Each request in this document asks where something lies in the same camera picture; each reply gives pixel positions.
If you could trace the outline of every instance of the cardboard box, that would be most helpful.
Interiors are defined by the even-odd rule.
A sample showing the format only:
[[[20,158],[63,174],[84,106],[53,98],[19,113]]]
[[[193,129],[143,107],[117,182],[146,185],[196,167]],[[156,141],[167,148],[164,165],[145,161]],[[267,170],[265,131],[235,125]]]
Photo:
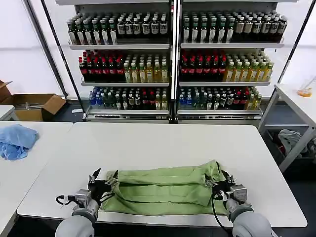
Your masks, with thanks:
[[[56,94],[15,94],[11,95],[6,87],[10,82],[0,81],[0,104],[14,105],[15,114],[21,121],[51,121],[54,115],[63,107],[66,101]],[[40,103],[40,109],[19,109],[17,105],[28,103]]]

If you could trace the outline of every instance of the white table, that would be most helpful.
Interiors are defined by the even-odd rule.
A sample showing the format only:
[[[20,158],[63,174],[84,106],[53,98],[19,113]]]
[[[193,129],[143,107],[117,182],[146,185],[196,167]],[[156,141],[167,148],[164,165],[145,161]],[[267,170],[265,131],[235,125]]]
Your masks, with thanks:
[[[65,219],[58,195],[87,188],[88,176],[107,170],[223,164],[248,188],[248,201],[273,227],[304,227],[307,221],[257,129],[247,125],[75,123],[18,208],[21,216]],[[139,216],[99,210],[98,222],[165,226],[218,226],[213,215]],[[231,226],[221,216],[225,226]]]
[[[301,153],[309,141],[316,136],[316,83],[312,83],[313,95],[311,97],[302,97],[297,94],[297,87],[290,84],[276,84],[276,92],[273,94],[263,117],[259,123],[259,132],[263,134],[266,130],[267,116],[272,106],[281,97],[289,107],[309,126],[299,142],[293,147],[290,153],[286,156],[279,168],[284,172],[295,158]]]
[[[0,236],[6,236],[12,228],[18,206],[52,157],[50,153],[73,125],[70,122],[0,121],[0,127],[12,124],[36,130],[39,139],[23,159],[9,161],[0,157]]]
[[[13,119],[18,121],[19,118],[16,116],[14,112],[13,105],[0,105],[0,121],[6,121]]]

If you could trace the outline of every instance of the folded green towel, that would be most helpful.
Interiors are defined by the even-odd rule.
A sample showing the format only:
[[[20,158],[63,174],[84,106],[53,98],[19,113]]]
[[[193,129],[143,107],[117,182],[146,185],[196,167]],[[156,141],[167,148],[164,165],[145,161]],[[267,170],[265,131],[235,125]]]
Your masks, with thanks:
[[[149,216],[212,214],[212,190],[205,185],[205,175],[213,182],[225,180],[214,160],[200,166],[119,171],[115,195],[102,209]],[[228,214],[222,201],[215,200],[214,206],[216,214]]]

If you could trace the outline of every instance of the blue cloth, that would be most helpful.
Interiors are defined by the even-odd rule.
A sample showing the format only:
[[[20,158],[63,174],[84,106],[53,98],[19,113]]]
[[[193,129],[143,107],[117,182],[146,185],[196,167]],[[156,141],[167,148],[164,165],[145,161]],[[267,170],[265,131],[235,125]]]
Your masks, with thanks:
[[[15,160],[27,156],[32,148],[37,132],[19,124],[0,128],[0,155],[4,159]]]

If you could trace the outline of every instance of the cardboard box flap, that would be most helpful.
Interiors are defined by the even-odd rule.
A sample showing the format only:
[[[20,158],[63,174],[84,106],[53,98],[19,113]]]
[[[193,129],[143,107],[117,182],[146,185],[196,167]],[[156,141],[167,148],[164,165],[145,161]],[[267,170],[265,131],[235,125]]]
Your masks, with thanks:
[[[43,106],[43,109],[55,115],[66,101],[58,95],[53,95]]]

